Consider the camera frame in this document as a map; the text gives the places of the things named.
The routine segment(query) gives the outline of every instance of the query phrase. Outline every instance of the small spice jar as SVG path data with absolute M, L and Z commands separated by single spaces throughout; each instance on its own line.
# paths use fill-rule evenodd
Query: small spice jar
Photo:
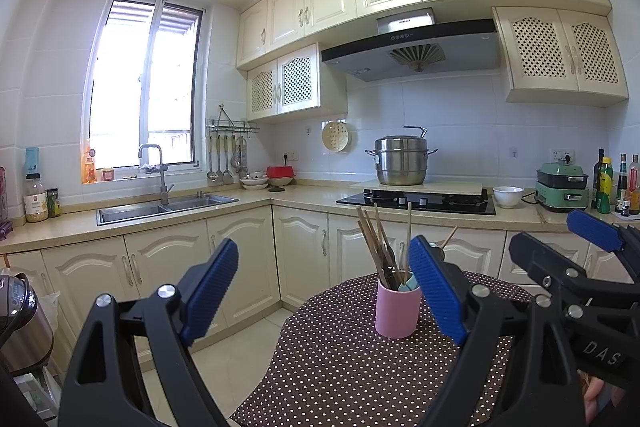
M 58 217 L 62 214 L 57 188 L 47 189 L 47 210 L 49 211 L 49 217 Z
M 39 223 L 49 217 L 47 194 L 39 174 L 27 174 L 24 179 L 24 213 L 27 222 Z
M 114 177 L 115 177 L 115 174 L 112 167 L 105 167 L 104 169 L 102 169 L 103 182 L 112 182 Z

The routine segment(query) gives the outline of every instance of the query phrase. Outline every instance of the brown tablecloth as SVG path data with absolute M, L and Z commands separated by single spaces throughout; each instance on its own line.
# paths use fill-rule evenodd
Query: brown tablecloth
M 465 272 L 501 297 L 529 301 L 519 286 Z M 376 332 L 378 278 L 351 279 L 310 298 L 282 328 L 258 387 L 231 418 L 242 427 L 413 426 L 428 409 L 458 348 L 422 301 L 414 334 Z M 495 403 L 510 340 L 500 341 L 473 424 Z

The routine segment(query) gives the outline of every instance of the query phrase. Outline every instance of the sink basin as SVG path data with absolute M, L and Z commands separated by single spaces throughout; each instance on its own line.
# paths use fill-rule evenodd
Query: sink basin
M 171 198 L 168 204 L 160 204 L 160 201 L 149 201 L 148 203 L 123 204 L 122 206 L 110 206 L 97 211 L 97 224 L 108 225 L 110 223 L 120 223 L 122 221 L 132 221 L 142 219 L 142 217 L 160 216 L 172 214 L 174 212 L 184 212 L 195 208 L 206 206 L 216 206 L 217 204 L 233 203 L 234 198 L 225 198 L 215 194 L 203 194 L 201 198 L 185 196 L 181 198 Z

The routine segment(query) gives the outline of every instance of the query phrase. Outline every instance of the pot lid handle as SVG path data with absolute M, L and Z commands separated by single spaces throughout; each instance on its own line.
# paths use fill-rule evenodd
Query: pot lid handle
M 420 127 L 419 125 L 403 125 L 402 127 L 406 129 L 420 129 L 422 134 L 420 134 L 420 138 L 424 138 L 424 135 L 427 134 L 427 129 L 424 127 Z

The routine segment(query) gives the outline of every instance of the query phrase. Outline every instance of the countertop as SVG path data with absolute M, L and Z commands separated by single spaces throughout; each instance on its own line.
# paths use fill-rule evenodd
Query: countertop
M 98 227 L 96 211 L 86 210 L 63 214 L 41 223 L 27 223 L 17 227 L 8 238 L 0 241 L 0 255 L 42 248 L 61 247 L 73 243 L 83 243 L 94 239 L 114 237 L 125 233 L 158 229 L 169 225 L 177 225 L 223 216 L 233 212 L 241 212 L 270 204 L 300 208 L 315 212 L 325 212 L 340 216 L 356 217 L 356 206 L 338 204 L 335 201 L 352 196 L 359 190 L 353 187 L 318 187 L 313 185 L 290 185 L 284 192 L 268 192 L 267 190 L 226 190 L 223 194 L 236 198 L 235 203 L 220 204 L 207 208 L 178 212 L 167 216 L 144 217 L 135 221 L 113 223 Z M 526 232 L 567 232 L 566 214 L 558 214 L 545 210 L 540 205 L 521 202 L 515 208 L 500 208 L 496 205 L 495 216 L 473 216 L 469 214 L 444 214 L 440 212 L 415 211 L 412 223 L 416 225 L 436 225 L 484 230 L 513 230 Z M 406 210 L 380 209 L 380 217 L 385 221 L 406 222 Z M 604 216 L 606 221 L 623 224 L 615 216 Z

